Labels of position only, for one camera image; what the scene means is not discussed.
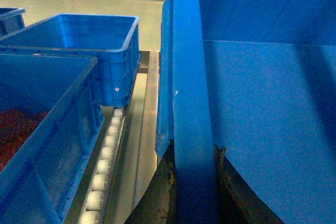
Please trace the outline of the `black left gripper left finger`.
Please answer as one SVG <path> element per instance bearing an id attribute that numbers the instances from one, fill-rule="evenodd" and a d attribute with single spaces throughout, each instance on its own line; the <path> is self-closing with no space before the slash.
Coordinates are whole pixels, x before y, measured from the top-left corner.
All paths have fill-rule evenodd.
<path id="1" fill-rule="evenodd" d="M 170 140 L 147 190 L 125 223 L 176 223 L 176 172 L 173 140 Z"/>

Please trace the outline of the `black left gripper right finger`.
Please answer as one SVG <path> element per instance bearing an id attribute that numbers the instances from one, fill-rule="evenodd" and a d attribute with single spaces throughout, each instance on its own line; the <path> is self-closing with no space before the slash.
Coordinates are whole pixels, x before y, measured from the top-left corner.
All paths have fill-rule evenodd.
<path id="1" fill-rule="evenodd" d="M 224 146 L 214 145 L 214 158 L 222 223 L 283 223 L 234 168 Z"/>

